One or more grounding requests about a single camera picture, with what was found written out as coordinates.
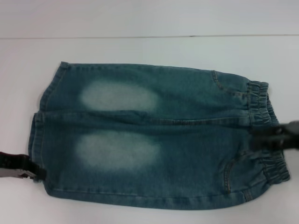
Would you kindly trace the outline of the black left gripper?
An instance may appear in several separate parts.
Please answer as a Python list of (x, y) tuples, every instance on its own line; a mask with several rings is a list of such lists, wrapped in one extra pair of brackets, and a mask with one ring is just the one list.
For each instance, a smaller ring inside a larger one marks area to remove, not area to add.
[(0, 176), (29, 178), (34, 182), (46, 180), (46, 170), (38, 164), (29, 161), (25, 154), (0, 153)]

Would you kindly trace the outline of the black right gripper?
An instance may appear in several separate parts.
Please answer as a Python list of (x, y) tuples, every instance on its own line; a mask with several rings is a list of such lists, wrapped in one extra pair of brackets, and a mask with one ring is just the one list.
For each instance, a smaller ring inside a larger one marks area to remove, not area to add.
[(266, 127), (250, 130), (249, 147), (254, 151), (268, 149), (278, 151), (299, 149), (299, 121), (281, 127)]

